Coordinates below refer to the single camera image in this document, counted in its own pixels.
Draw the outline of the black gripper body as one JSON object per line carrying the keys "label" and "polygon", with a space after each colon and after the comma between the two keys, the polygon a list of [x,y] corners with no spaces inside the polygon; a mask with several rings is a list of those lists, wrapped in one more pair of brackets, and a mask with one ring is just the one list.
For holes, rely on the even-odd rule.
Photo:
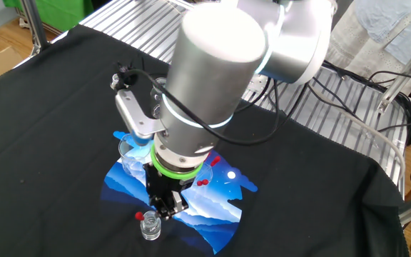
{"label": "black gripper body", "polygon": [[148,193],[149,204],[152,198],[162,198],[167,204],[167,194],[171,191],[182,191],[190,188],[195,177],[189,179],[170,178],[163,175],[152,163],[143,165],[146,172],[146,190]]}

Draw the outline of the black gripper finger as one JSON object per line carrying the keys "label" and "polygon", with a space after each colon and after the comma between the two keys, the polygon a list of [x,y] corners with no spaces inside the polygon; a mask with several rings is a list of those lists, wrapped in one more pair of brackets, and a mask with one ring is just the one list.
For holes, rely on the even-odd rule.
{"label": "black gripper finger", "polygon": [[151,205],[156,209],[160,218],[168,218],[168,207],[162,198],[152,198]]}
{"label": "black gripper finger", "polygon": [[173,218],[177,213],[188,209],[188,203],[177,191],[171,191],[167,194],[167,209],[169,218]]}

